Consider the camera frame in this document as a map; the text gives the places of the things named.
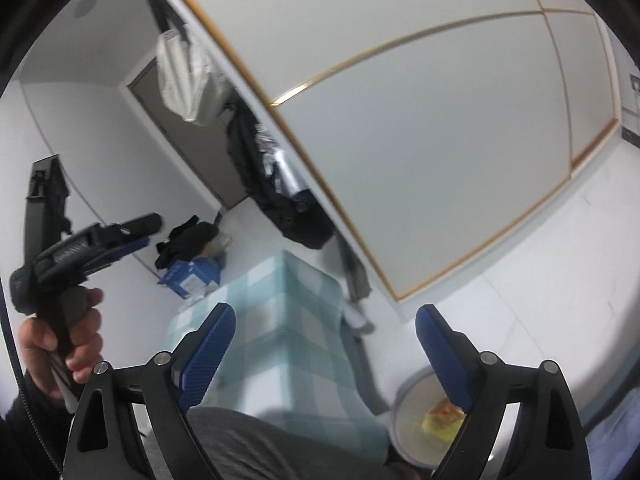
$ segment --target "white bag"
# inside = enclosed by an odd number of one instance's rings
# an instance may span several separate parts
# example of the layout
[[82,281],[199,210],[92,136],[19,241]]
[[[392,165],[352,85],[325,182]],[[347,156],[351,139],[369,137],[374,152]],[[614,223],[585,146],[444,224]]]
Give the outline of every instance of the white bag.
[[231,84],[216,63],[188,33],[184,41],[174,28],[158,37],[158,84],[164,105],[183,120],[206,126],[216,117]]

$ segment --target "human hand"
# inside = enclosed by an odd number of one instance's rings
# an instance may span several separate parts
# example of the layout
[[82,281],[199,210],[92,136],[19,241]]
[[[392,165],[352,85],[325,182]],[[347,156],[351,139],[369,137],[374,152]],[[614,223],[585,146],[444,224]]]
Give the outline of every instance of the human hand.
[[[81,321],[69,329],[71,342],[76,348],[65,360],[76,383],[87,382],[92,368],[103,360],[100,355],[102,338],[98,334],[102,317],[93,307],[102,301],[104,293],[99,288],[88,289],[86,293],[90,308]],[[63,396],[53,378],[47,357],[47,352],[53,352],[58,347],[53,330],[43,320],[30,317],[18,330],[18,345],[33,383],[53,403],[61,404]]]

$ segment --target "ceiling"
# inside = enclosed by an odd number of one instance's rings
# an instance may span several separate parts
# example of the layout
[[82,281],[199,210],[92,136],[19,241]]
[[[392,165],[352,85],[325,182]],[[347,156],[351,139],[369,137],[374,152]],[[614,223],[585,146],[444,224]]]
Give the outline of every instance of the ceiling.
[[118,62],[131,57],[110,52],[131,43],[123,34],[141,34],[146,52],[153,47],[157,33],[146,0],[97,0],[87,15],[76,17],[87,1],[71,0],[52,20],[28,54],[21,80],[112,84],[124,70]]

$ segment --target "blue gripper pad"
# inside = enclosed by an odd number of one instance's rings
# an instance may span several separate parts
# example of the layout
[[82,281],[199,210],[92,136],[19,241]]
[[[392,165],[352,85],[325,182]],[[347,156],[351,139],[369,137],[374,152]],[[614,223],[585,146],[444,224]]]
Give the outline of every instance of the blue gripper pad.
[[132,242],[129,242],[128,244],[125,244],[123,246],[120,246],[114,249],[113,251],[111,251],[109,254],[105,256],[105,259],[115,263],[118,260],[121,260],[125,256],[127,256],[127,254],[135,253],[140,249],[144,249],[146,246],[149,245],[150,240],[151,238],[149,238],[148,236],[137,238]]
[[464,334],[451,329],[432,304],[418,310],[415,333],[450,402],[468,413],[480,375],[478,351]]
[[178,406],[183,413],[202,402],[226,349],[236,332],[236,313],[219,303],[196,332],[182,338],[174,351],[174,374],[179,374]]

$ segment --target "white bowl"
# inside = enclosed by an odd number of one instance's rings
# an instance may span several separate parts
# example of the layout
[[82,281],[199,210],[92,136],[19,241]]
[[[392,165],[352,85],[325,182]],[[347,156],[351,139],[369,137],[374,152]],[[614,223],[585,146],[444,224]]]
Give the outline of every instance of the white bowl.
[[422,428],[424,417],[445,399],[433,368],[412,376],[398,391],[391,417],[391,442],[408,463],[420,468],[436,469],[449,449],[437,437]]

